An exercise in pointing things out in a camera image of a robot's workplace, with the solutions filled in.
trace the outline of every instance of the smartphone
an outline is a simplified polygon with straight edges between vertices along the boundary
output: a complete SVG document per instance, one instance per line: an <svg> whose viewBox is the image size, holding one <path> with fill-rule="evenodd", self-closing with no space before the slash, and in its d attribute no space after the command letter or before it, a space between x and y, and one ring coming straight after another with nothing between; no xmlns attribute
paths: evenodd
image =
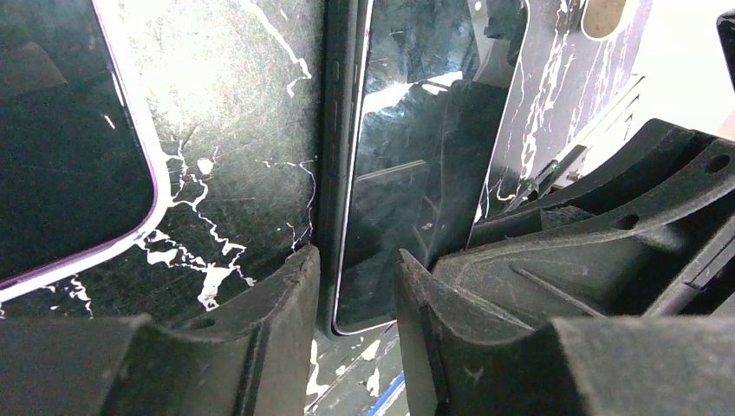
<svg viewBox="0 0 735 416"><path fill-rule="evenodd" d="M114 2L0 4L0 302L120 254L171 198Z"/></svg>
<svg viewBox="0 0 735 416"><path fill-rule="evenodd" d="M526 25L520 0L328 5L316 229L327 335L394 319L399 249L431 268L465 247Z"/></svg>

